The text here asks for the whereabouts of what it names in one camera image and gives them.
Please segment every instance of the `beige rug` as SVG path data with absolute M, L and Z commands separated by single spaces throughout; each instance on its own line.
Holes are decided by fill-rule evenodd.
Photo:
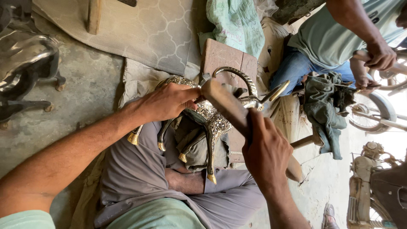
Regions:
M 196 11 L 192 0 L 102 0 L 98 35 L 86 31 L 87 0 L 33 0 L 34 11 L 73 38 L 149 67 L 183 75 Z

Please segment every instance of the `engraved silver camel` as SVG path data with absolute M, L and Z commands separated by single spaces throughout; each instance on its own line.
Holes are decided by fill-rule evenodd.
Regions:
M 234 73 L 240 78 L 244 80 L 244 82 L 247 85 L 248 88 L 248 96 L 238 98 L 238 100 L 243 104 L 245 108 L 256 108 L 257 110 L 262 110 L 263 104 L 269 100 L 273 101 L 275 98 L 277 98 L 281 92 L 285 90 L 285 88 L 288 86 L 290 83 L 289 80 L 286 82 L 280 84 L 278 87 L 273 89 L 271 92 L 269 92 L 262 100 L 259 100 L 257 97 L 257 90 L 256 86 L 254 85 L 253 81 L 249 78 L 248 75 L 245 73 L 231 67 L 220 67 L 215 72 L 213 73 L 213 77 L 215 78 L 216 75 L 222 71 Z M 174 76 L 168 79 L 165 79 L 161 81 L 157 87 L 160 88 L 164 84 L 168 83 L 176 83 L 176 84 L 185 84 L 190 86 L 191 88 L 199 87 L 200 86 L 195 83 L 192 80 L 189 80 L 187 78 L 184 78 L 182 76 Z M 208 176 L 207 178 L 212 181 L 214 184 L 216 184 L 216 178 L 214 175 L 214 150 L 215 150 L 215 144 L 218 140 L 218 138 L 222 135 L 225 134 L 233 129 L 233 126 L 230 124 L 228 120 L 221 115 L 216 108 L 213 107 L 213 105 L 208 101 L 202 101 L 197 104 L 198 109 L 191 110 L 186 108 L 183 110 L 183 115 L 191 118 L 195 122 L 197 122 L 200 125 L 203 125 L 206 130 L 206 141 L 208 144 L 208 166 L 207 166 L 207 173 Z M 167 128 L 170 126 L 171 122 L 174 119 L 168 119 L 163 121 L 162 127 L 158 133 L 158 148 L 162 151 L 165 151 L 164 147 L 164 134 Z M 130 132 L 130 134 L 127 137 L 127 140 L 131 142 L 134 145 L 138 145 L 138 136 L 140 135 L 141 129 L 143 125 L 137 127 L 133 131 Z M 183 162 L 186 162 L 186 155 L 183 153 L 179 154 L 179 159 Z

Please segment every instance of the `hand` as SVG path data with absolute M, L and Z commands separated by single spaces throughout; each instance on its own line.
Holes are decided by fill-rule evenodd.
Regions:
M 381 84 L 378 82 L 367 78 L 366 76 L 364 77 L 355 77 L 356 83 L 355 86 L 356 88 L 361 89 L 361 93 L 372 93 L 374 90 L 379 89 L 381 87 Z
M 185 108 L 196 110 L 193 99 L 201 95 L 201 89 L 185 84 L 169 83 L 129 104 L 127 109 L 138 111 L 143 123 L 176 118 Z
M 368 43 L 367 50 L 372 59 L 365 63 L 365 67 L 388 71 L 396 62 L 397 55 L 385 40 L 379 43 Z
M 254 108 L 249 109 L 253 126 L 253 140 L 246 140 L 243 157 L 247 169 L 265 195 L 273 185 L 287 183 L 285 170 L 293 148 L 269 118 Z

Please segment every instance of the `forearm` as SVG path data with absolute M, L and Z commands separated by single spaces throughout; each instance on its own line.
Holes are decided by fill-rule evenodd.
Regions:
M 352 71 L 353 77 L 356 81 L 362 80 L 366 77 L 367 71 L 366 67 L 364 66 L 365 62 L 358 60 L 356 58 L 350 58 L 350 70 Z
M 273 185 L 263 194 L 267 201 L 271 228 L 310 228 L 291 197 L 287 180 Z
M 101 151 L 143 124 L 136 110 L 137 103 L 131 104 L 131 107 L 64 137 L 25 160 L 0 180 L 0 203 L 20 206 L 14 212 L 30 208 L 49 211 L 52 199 Z M 0 217 L 10 213 L 3 210 L 0 210 Z
M 336 22 L 354 32 L 366 43 L 385 42 L 359 0 L 327 0 L 326 7 Z

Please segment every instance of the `light blue t-shirt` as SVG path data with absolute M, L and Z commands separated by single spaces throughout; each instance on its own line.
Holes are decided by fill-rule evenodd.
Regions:
M 405 0 L 365 0 L 362 3 L 387 43 L 404 32 L 396 26 L 396 18 Z M 365 48 L 366 43 L 337 23 L 324 6 L 300 26 L 288 46 L 298 48 L 314 64 L 333 69 L 350 59 L 355 50 Z
M 0 218 L 0 229 L 55 229 L 50 214 L 22 211 Z M 107 229 L 185 228 L 205 229 L 197 215 L 182 201 L 162 198 L 140 205 L 113 221 Z

